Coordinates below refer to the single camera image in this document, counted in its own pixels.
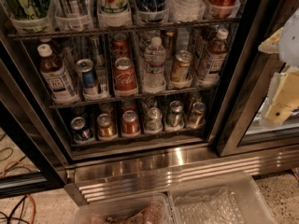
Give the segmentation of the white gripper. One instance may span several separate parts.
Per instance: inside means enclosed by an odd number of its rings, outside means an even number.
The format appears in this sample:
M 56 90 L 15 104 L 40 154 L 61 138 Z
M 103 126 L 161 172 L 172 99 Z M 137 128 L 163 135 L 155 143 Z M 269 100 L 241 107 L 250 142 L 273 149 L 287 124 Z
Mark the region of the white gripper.
M 278 53 L 278 42 L 283 28 L 279 28 L 265 41 L 258 51 Z M 270 82 L 268 93 L 269 104 L 265 105 L 263 117 L 273 124 L 282 125 L 299 107 L 299 68 L 291 66 L 285 73 L 275 73 Z

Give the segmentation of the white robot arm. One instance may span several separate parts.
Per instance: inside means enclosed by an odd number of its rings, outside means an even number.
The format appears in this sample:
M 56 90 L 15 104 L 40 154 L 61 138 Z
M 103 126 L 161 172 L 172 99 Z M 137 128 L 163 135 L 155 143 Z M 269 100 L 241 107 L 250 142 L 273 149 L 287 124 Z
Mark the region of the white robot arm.
M 262 108 L 262 121 L 282 125 L 299 108 L 299 9 L 258 47 L 266 54 L 277 54 L 289 68 L 271 78 Z

